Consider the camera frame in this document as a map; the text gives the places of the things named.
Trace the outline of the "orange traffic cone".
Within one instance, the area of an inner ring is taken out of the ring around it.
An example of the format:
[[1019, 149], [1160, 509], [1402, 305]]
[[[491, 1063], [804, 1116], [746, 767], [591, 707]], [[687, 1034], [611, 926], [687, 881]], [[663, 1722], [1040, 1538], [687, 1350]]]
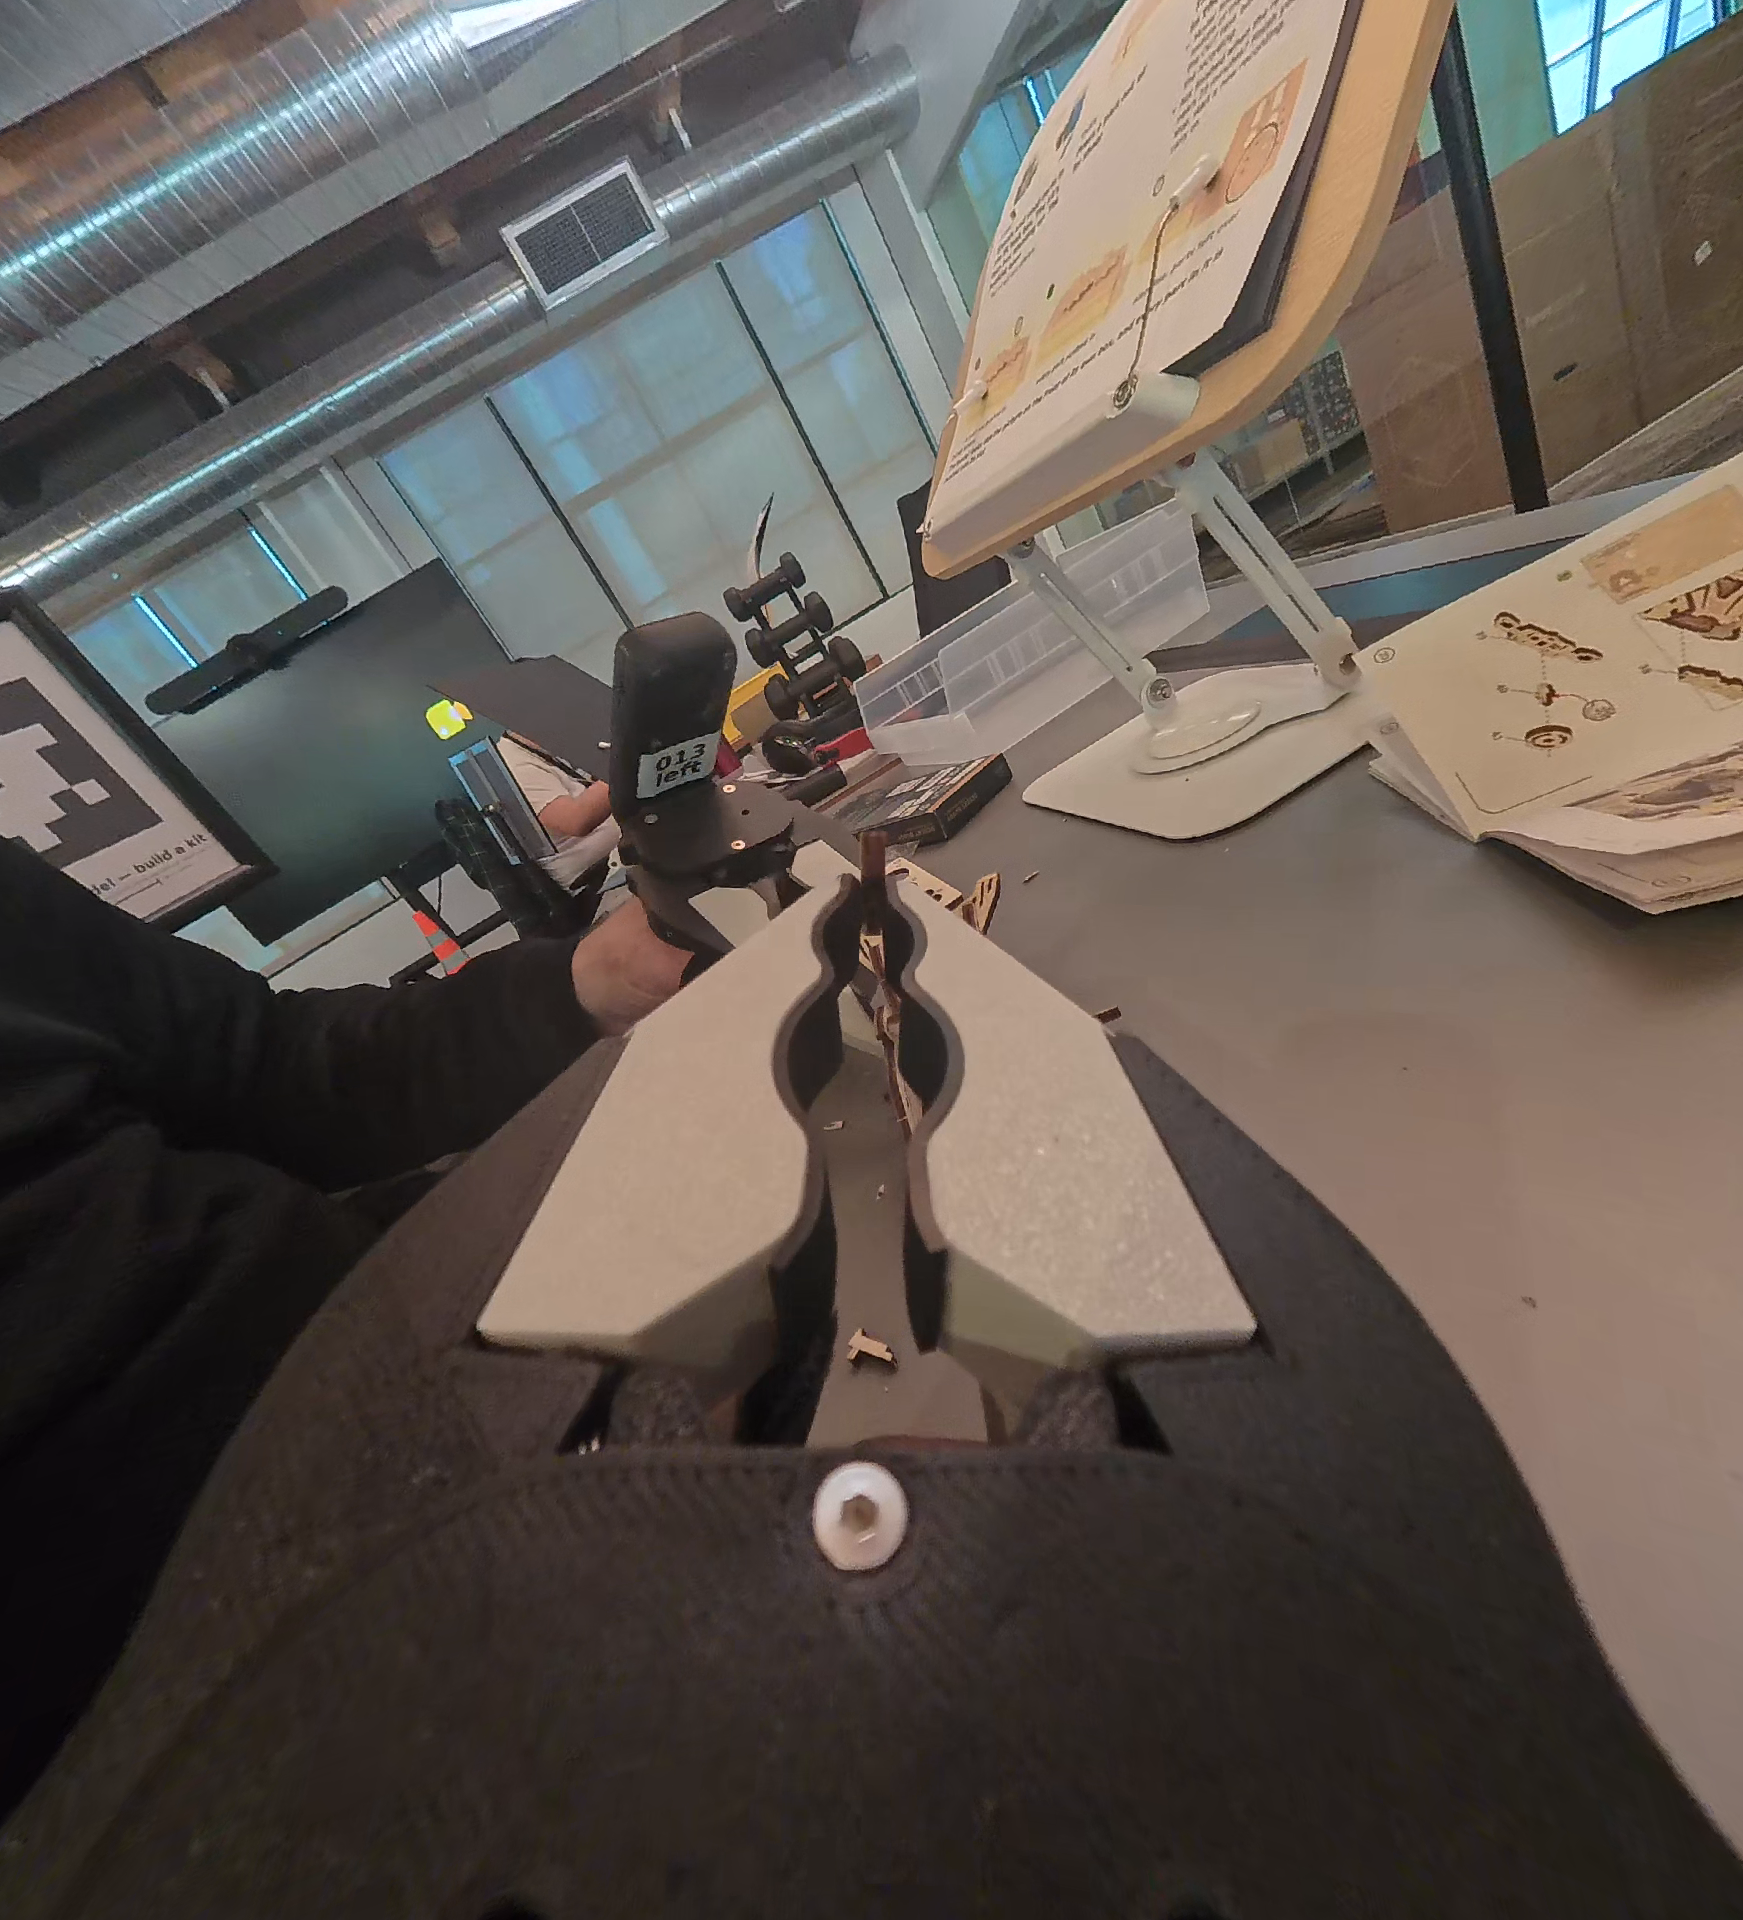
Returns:
[[384, 879], [399, 890], [399, 900], [414, 914], [414, 931], [427, 940], [427, 958], [411, 958], [405, 971], [391, 971], [391, 989], [421, 982], [421, 978], [454, 978], [466, 963], [460, 931], [442, 914], [442, 900], [427, 893], [427, 881], [411, 879]]

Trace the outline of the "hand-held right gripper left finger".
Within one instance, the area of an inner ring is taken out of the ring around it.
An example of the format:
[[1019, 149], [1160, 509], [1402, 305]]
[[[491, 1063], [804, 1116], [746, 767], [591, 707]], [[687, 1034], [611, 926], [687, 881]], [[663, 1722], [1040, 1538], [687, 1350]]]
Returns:
[[870, 1295], [870, 1085], [857, 1126], [841, 1000], [858, 879], [789, 900], [615, 1051], [480, 1340], [687, 1374], [706, 1399], [783, 1387], [783, 1436], [841, 1438], [846, 1310]]

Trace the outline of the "framed pixel pattern poster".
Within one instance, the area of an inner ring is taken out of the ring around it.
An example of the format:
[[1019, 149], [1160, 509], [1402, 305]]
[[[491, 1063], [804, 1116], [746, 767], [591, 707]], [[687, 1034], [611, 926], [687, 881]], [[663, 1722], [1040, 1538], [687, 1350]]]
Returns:
[[190, 926], [279, 879], [22, 590], [0, 590], [0, 841], [148, 926]]

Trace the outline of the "white instruction booklet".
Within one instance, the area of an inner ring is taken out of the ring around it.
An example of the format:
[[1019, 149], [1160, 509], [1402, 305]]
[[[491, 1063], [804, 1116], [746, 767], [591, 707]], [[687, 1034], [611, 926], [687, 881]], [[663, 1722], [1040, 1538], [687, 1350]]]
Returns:
[[1651, 914], [1743, 893], [1743, 451], [1368, 647], [1374, 772]]

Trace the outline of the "clear plastic organizer box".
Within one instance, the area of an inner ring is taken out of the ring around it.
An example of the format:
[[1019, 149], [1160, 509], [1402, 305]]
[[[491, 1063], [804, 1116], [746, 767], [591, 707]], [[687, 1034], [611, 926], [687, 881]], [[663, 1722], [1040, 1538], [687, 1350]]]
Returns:
[[[1070, 546], [1054, 566], [1126, 652], [1160, 660], [1208, 612], [1180, 500]], [[858, 725], [884, 756], [967, 763], [1010, 752], [1102, 682], [1109, 671], [1024, 584], [1010, 584], [858, 677]]]

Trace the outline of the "round spiral air duct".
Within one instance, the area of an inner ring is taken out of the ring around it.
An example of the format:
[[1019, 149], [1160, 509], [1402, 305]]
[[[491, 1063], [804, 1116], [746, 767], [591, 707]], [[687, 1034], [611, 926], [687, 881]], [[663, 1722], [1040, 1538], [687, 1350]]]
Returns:
[[480, 7], [344, 7], [113, 121], [63, 170], [0, 194], [0, 358], [405, 131], [484, 102], [504, 40]]
[[454, 406], [504, 353], [563, 348], [804, 212], [857, 161], [901, 149], [915, 121], [920, 75], [902, 46], [828, 70], [655, 176], [647, 194], [663, 222], [655, 251], [611, 263], [606, 280], [549, 305], [512, 263], [460, 280], [7, 536], [0, 590], [56, 598], [196, 542], [314, 464], [375, 445], [405, 413]]

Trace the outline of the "brown cardboard box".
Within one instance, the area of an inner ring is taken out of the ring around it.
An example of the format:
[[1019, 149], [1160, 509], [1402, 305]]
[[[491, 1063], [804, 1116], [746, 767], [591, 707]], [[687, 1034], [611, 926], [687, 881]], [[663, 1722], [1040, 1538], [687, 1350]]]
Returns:
[[[1459, 7], [1546, 500], [1743, 451], [1743, 7]], [[1338, 324], [1390, 536], [1513, 500], [1442, 152]]]

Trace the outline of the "long holed wooden strip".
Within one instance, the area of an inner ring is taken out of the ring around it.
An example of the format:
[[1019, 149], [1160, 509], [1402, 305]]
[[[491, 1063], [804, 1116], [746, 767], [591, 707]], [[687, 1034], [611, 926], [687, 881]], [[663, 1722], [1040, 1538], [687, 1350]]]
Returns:
[[868, 1022], [884, 1039], [884, 1069], [890, 1069], [890, 1105], [901, 1136], [915, 1136], [915, 1102], [901, 1069], [901, 1034], [902, 1034], [902, 1009], [890, 982], [890, 832], [870, 828], [858, 832], [858, 963], [870, 971], [870, 992], [858, 992]]

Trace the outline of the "person's left hand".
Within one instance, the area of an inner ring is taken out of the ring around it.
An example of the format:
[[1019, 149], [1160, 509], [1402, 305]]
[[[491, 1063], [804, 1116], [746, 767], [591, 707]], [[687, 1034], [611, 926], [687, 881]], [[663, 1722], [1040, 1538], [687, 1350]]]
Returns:
[[647, 919], [645, 900], [606, 913], [574, 949], [574, 1000], [598, 1034], [639, 1033], [693, 971], [693, 949]]

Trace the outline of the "yellow round table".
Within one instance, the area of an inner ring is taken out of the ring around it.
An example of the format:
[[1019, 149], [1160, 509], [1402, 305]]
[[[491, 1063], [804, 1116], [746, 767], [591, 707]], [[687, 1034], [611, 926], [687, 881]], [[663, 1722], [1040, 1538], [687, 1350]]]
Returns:
[[1072, 480], [1040, 480], [1040, 494], [984, 542], [927, 536], [920, 554], [933, 578], [1004, 554], [1010, 546], [1119, 494], [1121, 484], [1173, 472], [1289, 385], [1289, 377], [1338, 328], [1381, 244], [1447, 23], [1447, 0], [1360, 7], [1336, 115], [1322, 125], [1320, 176], [1289, 232], [1273, 324], [1199, 377], [1199, 411], [1176, 431], [1153, 431], [1126, 451], [1094, 451]]

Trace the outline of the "black video bar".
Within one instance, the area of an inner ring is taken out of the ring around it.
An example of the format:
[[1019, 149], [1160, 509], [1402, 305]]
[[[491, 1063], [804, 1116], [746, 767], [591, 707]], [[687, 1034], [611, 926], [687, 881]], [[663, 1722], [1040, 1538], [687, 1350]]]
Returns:
[[329, 635], [348, 612], [348, 590], [314, 590], [308, 598], [279, 612], [274, 619], [236, 635], [220, 652], [200, 666], [171, 677], [150, 686], [141, 702], [148, 716], [196, 716], [212, 707], [220, 696], [251, 686], [256, 677], [279, 671], [287, 652], [298, 652], [314, 635]]

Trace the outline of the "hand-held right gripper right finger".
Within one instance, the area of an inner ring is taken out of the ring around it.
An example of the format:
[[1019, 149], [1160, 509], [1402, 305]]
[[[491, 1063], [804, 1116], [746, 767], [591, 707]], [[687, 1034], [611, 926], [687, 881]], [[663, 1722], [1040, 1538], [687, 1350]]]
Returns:
[[884, 989], [920, 1246], [907, 1325], [1004, 1428], [1054, 1374], [1260, 1336], [1094, 1013], [902, 879], [890, 879]]

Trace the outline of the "wooden model car chassis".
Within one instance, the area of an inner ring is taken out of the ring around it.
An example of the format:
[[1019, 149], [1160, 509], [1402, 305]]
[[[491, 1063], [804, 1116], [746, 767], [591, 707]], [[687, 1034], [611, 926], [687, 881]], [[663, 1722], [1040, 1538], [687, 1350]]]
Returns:
[[991, 931], [991, 914], [1004, 906], [1004, 872], [978, 872], [967, 890], [958, 890], [958, 881], [944, 881], [936, 872], [927, 872], [920, 862], [901, 857], [890, 869], [890, 879], [902, 893], [944, 906], [945, 914], [958, 914], [978, 940]]

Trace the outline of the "black model kit box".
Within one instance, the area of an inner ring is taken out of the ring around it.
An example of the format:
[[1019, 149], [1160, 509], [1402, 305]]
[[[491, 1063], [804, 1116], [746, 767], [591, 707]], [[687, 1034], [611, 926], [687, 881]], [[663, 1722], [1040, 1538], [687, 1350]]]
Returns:
[[944, 843], [1010, 784], [1013, 767], [1004, 752], [967, 763], [875, 756], [828, 804], [828, 816], [846, 832], [884, 832], [890, 843]]

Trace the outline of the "black vertical post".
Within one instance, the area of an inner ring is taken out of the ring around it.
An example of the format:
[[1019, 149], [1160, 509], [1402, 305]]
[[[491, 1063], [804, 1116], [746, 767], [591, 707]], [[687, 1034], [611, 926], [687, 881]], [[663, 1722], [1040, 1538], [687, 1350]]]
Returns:
[[1510, 288], [1510, 251], [1504, 251], [1493, 182], [1487, 182], [1459, 7], [1447, 7], [1442, 48], [1433, 63], [1433, 125], [1437, 125], [1447, 194], [1453, 194], [1459, 263], [1474, 305], [1481, 373], [1487, 373], [1499, 451], [1510, 472], [1510, 509], [1543, 515], [1546, 464], [1543, 464], [1533, 364], [1527, 364], [1513, 288]]

